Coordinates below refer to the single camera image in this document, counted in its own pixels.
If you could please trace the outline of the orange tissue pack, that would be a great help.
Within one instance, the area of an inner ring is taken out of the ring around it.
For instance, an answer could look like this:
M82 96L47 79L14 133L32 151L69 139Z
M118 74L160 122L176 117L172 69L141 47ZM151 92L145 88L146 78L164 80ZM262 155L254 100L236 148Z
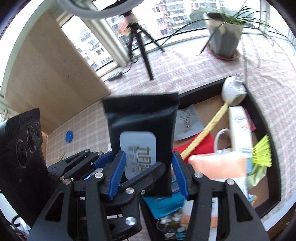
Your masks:
M246 177L246 154L238 151L192 155L188 163L209 179Z

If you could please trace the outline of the black wet wipes pack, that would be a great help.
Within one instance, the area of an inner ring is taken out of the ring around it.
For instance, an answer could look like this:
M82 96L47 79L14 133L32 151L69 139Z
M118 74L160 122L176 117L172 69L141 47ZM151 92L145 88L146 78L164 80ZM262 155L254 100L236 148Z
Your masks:
M165 164L151 196L171 195L171 159L178 93L109 96L102 100L111 149L126 153L125 178L131 180L153 164Z

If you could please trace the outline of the yellow plastic shuttlecock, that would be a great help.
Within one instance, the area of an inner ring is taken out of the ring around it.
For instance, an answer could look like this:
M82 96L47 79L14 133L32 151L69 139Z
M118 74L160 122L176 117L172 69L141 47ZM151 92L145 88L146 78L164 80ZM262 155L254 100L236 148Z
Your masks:
M252 149L252 162L261 166L271 167L271 146L268 135L264 137Z

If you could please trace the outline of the blue wipes packet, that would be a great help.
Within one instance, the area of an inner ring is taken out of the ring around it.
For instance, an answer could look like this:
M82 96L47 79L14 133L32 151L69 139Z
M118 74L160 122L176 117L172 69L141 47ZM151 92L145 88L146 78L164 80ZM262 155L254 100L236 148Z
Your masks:
M154 219L159 219L182 208L185 199L178 191L173 193L172 196L150 196L143 197L143 200L151 211Z

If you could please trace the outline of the red pouch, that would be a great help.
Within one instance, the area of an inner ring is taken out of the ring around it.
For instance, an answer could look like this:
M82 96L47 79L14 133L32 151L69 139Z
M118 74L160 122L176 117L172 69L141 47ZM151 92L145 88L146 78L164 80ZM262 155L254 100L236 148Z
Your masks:
M199 134L196 134L195 136L193 136L191 138L190 141L186 142L185 144L179 146L179 147L175 147L173 149L173 152L178 152L179 154L181 154L186 147L191 144L191 142L193 141L193 139L195 137L197 137ZM214 152L214 138L212 137L212 135L209 133L204 139L203 141L200 142L200 144L191 152L191 154L189 154L189 156L187 156L184 159L185 163L188 163L188 159L190 156L192 155L201 155L201 154L211 154Z

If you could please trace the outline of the light blue lotion tube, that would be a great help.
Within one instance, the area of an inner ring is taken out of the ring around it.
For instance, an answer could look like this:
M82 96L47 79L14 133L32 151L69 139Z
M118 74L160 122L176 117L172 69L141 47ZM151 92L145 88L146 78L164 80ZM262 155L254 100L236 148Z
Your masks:
M232 149L251 155L252 136L244 108L232 106L228 112Z

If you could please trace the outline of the black power strip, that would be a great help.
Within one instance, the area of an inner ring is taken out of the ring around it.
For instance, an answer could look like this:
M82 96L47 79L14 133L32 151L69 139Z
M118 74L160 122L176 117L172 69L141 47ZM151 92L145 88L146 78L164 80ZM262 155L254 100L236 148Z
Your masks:
M115 73L113 75L110 75L107 80L108 81L114 81L116 79L121 78L122 76L123 76L123 73L122 72L118 72L118 73Z

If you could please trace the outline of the wooden backboard panel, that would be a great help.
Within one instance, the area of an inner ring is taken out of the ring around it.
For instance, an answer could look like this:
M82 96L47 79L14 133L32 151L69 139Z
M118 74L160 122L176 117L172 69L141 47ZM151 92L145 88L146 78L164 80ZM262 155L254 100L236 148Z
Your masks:
M50 134L109 94L110 90L46 11L16 54L4 99L17 113L39 108L42 131Z

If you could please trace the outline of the white dome device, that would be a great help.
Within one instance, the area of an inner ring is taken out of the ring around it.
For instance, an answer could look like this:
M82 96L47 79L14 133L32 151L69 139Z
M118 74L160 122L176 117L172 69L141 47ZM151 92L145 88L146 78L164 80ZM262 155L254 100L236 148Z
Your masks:
M246 97L243 81L236 75L227 77L222 86L221 97L228 106L237 106Z

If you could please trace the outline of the potted spider plant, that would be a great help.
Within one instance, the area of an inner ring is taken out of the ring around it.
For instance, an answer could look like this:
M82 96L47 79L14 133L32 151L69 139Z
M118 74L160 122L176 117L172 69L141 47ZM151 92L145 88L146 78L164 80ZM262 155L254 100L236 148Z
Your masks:
M270 25L269 18L269 7L261 6L259 9L255 9L250 5L243 4L240 9L230 11L223 6L214 10L201 6L192 11L190 21L169 35L163 44L192 25L198 25L195 27L196 29L206 28L209 31L209 39L201 52L209 47L215 55L225 59L233 58L244 28L255 30L271 40L274 36L281 36L292 44L288 36Z

